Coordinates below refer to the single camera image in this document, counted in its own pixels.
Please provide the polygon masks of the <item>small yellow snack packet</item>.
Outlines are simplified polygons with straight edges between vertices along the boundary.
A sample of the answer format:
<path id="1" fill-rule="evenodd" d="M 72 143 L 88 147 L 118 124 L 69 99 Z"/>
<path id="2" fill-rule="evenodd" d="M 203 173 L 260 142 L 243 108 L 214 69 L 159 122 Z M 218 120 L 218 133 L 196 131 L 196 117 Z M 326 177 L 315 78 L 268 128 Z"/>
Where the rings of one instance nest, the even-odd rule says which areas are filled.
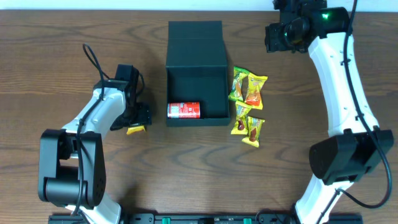
<path id="1" fill-rule="evenodd" d="M 146 131 L 145 126 L 129 127 L 129 128 L 127 129 L 126 134 L 127 134 L 127 135 L 130 135 L 130 134 L 134 134 L 134 133 L 138 133 L 138 132 L 142 132 L 142 131 L 143 131 L 143 132 Z"/>

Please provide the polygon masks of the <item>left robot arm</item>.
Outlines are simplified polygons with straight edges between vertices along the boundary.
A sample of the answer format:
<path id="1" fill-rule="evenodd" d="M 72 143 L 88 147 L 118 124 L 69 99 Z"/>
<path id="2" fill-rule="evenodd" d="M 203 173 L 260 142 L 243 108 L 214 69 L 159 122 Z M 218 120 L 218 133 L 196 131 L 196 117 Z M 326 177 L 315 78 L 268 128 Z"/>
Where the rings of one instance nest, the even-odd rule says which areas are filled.
<path id="1" fill-rule="evenodd" d="M 80 113 L 61 129 L 40 137 L 38 197 L 72 211 L 87 223 L 129 223 L 122 206 L 105 191 L 103 140 L 109 131 L 152 123 L 149 105 L 137 101 L 142 74 L 120 64 L 116 75 L 100 80 Z"/>

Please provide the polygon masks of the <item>red chips can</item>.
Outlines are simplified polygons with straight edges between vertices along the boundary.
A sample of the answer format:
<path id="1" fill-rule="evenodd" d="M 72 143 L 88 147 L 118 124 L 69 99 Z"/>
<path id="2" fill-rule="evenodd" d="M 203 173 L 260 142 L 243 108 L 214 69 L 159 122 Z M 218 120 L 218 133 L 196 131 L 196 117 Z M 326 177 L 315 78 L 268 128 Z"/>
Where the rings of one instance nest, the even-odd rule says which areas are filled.
<path id="1" fill-rule="evenodd" d="M 177 119 L 199 119 L 200 103 L 199 102 L 180 102 L 169 103 L 167 106 L 167 117 Z"/>

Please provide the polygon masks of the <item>dark green box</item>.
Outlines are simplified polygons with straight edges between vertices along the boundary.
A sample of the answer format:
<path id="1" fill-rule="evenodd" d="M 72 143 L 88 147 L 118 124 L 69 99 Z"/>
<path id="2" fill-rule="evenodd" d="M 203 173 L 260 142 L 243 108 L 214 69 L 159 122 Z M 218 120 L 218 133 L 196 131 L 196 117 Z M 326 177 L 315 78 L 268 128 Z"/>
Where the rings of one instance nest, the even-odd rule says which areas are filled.
<path id="1" fill-rule="evenodd" d="M 228 60 L 220 21 L 170 21 L 167 105 L 198 103 L 199 118 L 166 117 L 169 127 L 227 126 Z"/>

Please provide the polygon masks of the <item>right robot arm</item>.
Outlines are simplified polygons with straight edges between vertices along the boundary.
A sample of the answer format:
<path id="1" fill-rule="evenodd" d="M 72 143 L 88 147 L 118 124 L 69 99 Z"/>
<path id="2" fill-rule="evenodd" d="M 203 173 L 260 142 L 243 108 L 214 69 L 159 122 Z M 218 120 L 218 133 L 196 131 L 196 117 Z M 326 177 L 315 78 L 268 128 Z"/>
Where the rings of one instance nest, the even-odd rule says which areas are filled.
<path id="1" fill-rule="evenodd" d="M 392 174 L 387 153 L 394 144 L 391 130 L 382 130 L 361 84 L 354 56 L 354 11 L 328 7 L 326 1 L 279 0 L 280 20 L 266 27 L 268 52 L 309 54 L 322 86 L 328 116 L 328 138 L 310 148 L 312 178 L 293 204 L 285 223 L 361 223 L 359 215 L 333 215 L 342 195 L 364 175 L 383 164 L 387 190 Z"/>

